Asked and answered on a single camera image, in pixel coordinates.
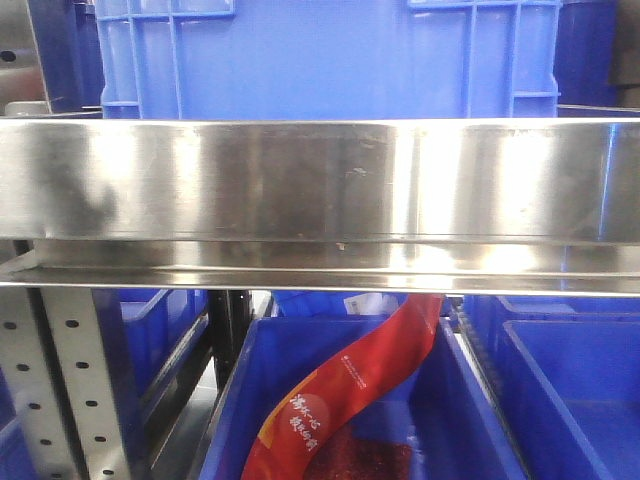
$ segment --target red food package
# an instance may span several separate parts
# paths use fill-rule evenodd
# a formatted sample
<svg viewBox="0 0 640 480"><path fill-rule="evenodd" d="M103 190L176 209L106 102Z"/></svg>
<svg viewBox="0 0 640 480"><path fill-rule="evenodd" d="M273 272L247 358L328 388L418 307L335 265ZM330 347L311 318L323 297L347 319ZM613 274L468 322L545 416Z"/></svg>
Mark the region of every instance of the red food package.
<svg viewBox="0 0 640 480"><path fill-rule="evenodd" d="M340 427L422 364L441 304L439 295L410 295L382 325L311 372L262 425L242 480L302 480Z"/></svg>

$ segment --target blue storage bin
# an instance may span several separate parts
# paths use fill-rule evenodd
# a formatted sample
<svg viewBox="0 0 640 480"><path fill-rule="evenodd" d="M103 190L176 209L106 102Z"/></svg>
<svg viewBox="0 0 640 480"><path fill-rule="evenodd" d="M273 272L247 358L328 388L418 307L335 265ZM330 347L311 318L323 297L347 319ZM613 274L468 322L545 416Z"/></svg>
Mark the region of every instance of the blue storage bin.
<svg viewBox="0 0 640 480"><path fill-rule="evenodd" d="M66 0L76 81L83 106L99 106L104 89L95 8L87 0Z"/></svg>
<svg viewBox="0 0 640 480"><path fill-rule="evenodd" d="M640 323L504 327L501 404L535 478L638 478Z"/></svg>
<svg viewBox="0 0 640 480"><path fill-rule="evenodd" d="M38 480L17 419L0 429L0 480Z"/></svg>
<svg viewBox="0 0 640 480"><path fill-rule="evenodd" d="M555 116L559 0L96 0L108 118Z"/></svg>
<svg viewBox="0 0 640 480"><path fill-rule="evenodd" d="M383 317L254 322L200 480L238 480L270 411L300 380ZM446 319L416 375L351 422L356 436L410 445L411 479L519 479L522 470Z"/></svg>
<svg viewBox="0 0 640 480"><path fill-rule="evenodd" d="M617 0L564 0L554 68L562 103L616 105L609 85L616 9Z"/></svg>
<svg viewBox="0 0 640 480"><path fill-rule="evenodd" d="M278 314L281 317L391 314L407 299L406 293L314 292L310 290L275 290L272 295L278 305ZM377 311L368 312L366 311L368 307Z"/></svg>
<svg viewBox="0 0 640 480"><path fill-rule="evenodd" d="M640 321L640 298L471 295L463 308L475 346L493 363L507 320Z"/></svg>
<svg viewBox="0 0 640 480"><path fill-rule="evenodd" d="M168 294L169 290L120 290L122 319L140 395L149 387L168 355Z"/></svg>
<svg viewBox="0 0 640 480"><path fill-rule="evenodd" d="M138 393L143 394L195 322L195 291L132 288L119 295Z"/></svg>

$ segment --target hole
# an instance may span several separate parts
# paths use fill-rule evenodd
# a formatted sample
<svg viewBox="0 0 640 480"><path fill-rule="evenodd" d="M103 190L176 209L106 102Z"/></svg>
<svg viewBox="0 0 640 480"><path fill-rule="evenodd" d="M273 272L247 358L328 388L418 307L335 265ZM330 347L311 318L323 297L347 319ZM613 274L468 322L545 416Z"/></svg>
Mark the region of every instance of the hole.
<svg viewBox="0 0 640 480"><path fill-rule="evenodd" d="M12 52L11 50L3 50L0 52L0 59L3 62L15 62L16 58L18 57L16 57L15 52Z"/></svg>

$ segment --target stainless steel rail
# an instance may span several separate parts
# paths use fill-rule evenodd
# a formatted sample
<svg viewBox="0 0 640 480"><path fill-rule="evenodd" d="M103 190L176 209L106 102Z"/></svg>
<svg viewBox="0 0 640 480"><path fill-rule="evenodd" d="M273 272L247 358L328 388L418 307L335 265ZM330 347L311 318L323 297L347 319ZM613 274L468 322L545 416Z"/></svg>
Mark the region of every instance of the stainless steel rail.
<svg viewBox="0 0 640 480"><path fill-rule="evenodd" d="M10 285L640 295L640 121L0 122Z"/></svg>

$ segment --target metal rack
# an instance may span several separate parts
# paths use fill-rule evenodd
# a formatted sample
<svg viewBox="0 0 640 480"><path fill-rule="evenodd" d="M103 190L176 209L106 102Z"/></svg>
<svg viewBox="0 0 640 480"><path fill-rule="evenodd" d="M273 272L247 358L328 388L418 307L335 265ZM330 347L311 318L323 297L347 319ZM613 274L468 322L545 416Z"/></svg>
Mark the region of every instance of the metal rack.
<svg viewBox="0 0 640 480"><path fill-rule="evenodd" d="M639 139L633 119L3 120L3 338L31 347L0 351L41 406L21 417L42 477L150 475L108 288L639 295ZM246 325L210 303L224 382Z"/></svg>

